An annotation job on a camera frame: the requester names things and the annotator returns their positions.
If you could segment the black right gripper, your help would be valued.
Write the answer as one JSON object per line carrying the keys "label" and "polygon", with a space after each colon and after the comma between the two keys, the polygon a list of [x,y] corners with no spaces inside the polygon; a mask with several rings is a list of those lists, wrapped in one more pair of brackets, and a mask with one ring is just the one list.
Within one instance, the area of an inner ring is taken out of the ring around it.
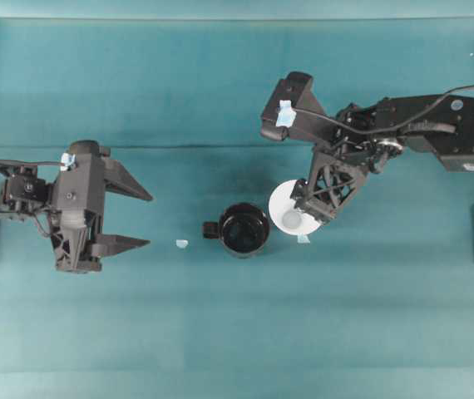
{"label": "black right gripper", "polygon": [[377,144],[341,140],[318,140],[312,148],[309,176],[294,184],[290,199],[294,208],[312,216],[320,224],[336,219],[357,194],[381,155]]}

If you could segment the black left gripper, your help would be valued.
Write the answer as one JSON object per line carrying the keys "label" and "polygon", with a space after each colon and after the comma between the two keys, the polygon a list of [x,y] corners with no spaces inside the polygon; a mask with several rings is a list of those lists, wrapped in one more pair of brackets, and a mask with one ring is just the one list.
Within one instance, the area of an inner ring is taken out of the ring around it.
{"label": "black left gripper", "polygon": [[105,157],[104,167],[69,169],[73,156],[62,154],[52,187],[52,248],[55,267],[68,273],[101,271],[101,258],[138,249],[150,240],[118,234],[100,234],[106,190],[152,201],[152,195],[118,160]]}

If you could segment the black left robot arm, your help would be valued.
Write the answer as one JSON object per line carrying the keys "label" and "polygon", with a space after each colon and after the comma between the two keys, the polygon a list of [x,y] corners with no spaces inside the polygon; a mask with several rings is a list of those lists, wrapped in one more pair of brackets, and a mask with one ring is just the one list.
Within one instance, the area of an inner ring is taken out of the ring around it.
{"label": "black left robot arm", "polygon": [[94,140],[79,140],[59,161],[56,179],[39,178],[41,162],[0,160],[0,219],[30,219],[50,239],[55,268],[67,273],[101,271],[101,259],[149,242],[102,231],[106,193],[146,202],[152,196],[111,150]]}

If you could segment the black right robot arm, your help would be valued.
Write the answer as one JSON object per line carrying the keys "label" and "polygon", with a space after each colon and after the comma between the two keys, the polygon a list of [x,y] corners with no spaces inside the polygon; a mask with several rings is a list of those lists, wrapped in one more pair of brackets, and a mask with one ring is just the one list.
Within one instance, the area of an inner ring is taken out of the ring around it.
{"label": "black right robot arm", "polygon": [[364,186],[406,149],[434,155],[451,172],[474,172],[474,97],[437,95],[384,98],[351,104],[334,118],[320,118],[310,136],[313,159],[306,179],[297,180],[295,209],[320,224],[335,219]]}

